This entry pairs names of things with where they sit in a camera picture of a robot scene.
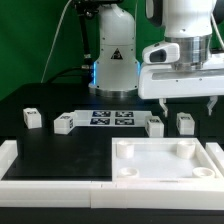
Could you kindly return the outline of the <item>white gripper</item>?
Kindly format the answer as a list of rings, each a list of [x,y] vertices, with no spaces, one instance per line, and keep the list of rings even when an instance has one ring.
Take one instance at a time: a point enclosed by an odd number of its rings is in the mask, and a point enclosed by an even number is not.
[[[207,103],[208,115],[220,95],[224,95],[224,53],[210,54],[199,70],[175,71],[171,63],[180,57],[176,43],[159,42],[142,52],[138,95],[141,99],[159,99],[165,117],[168,108],[165,98],[211,96]]]

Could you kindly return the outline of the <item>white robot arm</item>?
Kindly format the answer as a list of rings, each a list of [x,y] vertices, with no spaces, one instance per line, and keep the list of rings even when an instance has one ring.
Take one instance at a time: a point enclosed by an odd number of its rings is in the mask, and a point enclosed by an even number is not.
[[[136,60],[136,24],[118,4],[123,0],[72,0],[80,23],[100,17],[100,54],[89,67],[91,93],[104,97],[137,94],[157,99],[209,98],[212,109],[224,95],[224,53],[212,53],[210,38],[224,20],[224,0],[146,0],[145,14],[155,26],[165,28],[164,40],[146,47]]]

